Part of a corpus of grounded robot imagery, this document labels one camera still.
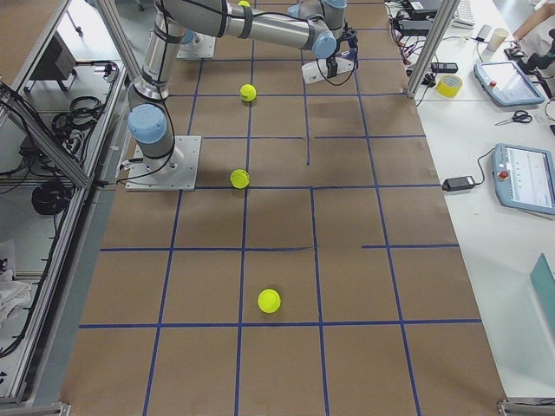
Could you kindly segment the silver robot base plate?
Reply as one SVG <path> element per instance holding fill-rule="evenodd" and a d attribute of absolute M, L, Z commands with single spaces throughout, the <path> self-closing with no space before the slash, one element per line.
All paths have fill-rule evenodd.
<path fill-rule="evenodd" d="M 141 162 L 130 167 L 131 177 L 125 184 L 131 192 L 193 191 L 196 184 L 201 137 L 177 135 L 171 159 L 156 173 L 165 159 L 144 158 L 139 146 L 135 146 L 134 157 Z"/>

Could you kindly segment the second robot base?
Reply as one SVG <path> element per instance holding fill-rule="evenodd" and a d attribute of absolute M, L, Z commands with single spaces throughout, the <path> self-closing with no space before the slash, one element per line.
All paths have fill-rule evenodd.
<path fill-rule="evenodd" d="M 187 30 L 180 44 L 177 59 L 182 61 L 212 59 L 216 38 Z"/>

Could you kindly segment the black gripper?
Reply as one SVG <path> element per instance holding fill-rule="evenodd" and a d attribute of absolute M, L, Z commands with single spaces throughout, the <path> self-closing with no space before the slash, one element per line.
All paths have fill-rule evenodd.
<path fill-rule="evenodd" d="M 342 56 L 339 49 L 326 59 L 327 78 L 335 78 L 343 72 Z"/>

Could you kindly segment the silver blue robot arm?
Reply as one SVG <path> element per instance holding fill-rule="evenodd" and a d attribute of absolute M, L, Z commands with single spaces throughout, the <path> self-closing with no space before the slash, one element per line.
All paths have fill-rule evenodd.
<path fill-rule="evenodd" d="M 170 169 L 176 160 L 177 140 L 166 99 L 172 66 L 188 33 L 252 39 L 309 50 L 316 58 L 327 59 L 338 51 L 347 4 L 302 1 L 285 13 L 227 1 L 158 1 L 155 7 L 147 55 L 128 94 L 127 119 L 149 175 Z"/>

